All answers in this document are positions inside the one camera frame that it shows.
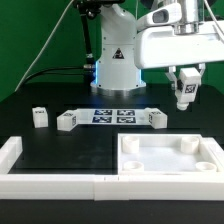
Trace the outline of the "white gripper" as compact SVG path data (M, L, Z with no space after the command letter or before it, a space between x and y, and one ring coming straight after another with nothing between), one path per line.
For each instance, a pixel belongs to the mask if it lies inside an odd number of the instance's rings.
M177 89L175 66L199 64L202 78L205 63L223 60L224 40L213 21L201 24L196 34L175 35L172 26L162 26L138 33L135 40L135 65L139 69L168 67L165 75L173 90Z

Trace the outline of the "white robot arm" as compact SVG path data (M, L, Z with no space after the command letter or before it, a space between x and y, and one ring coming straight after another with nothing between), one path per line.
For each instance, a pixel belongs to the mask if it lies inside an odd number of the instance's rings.
M124 0L100 0L102 51L91 87L106 94L145 87L143 69L224 60L224 19L204 13L208 0L140 0L149 12L135 18Z

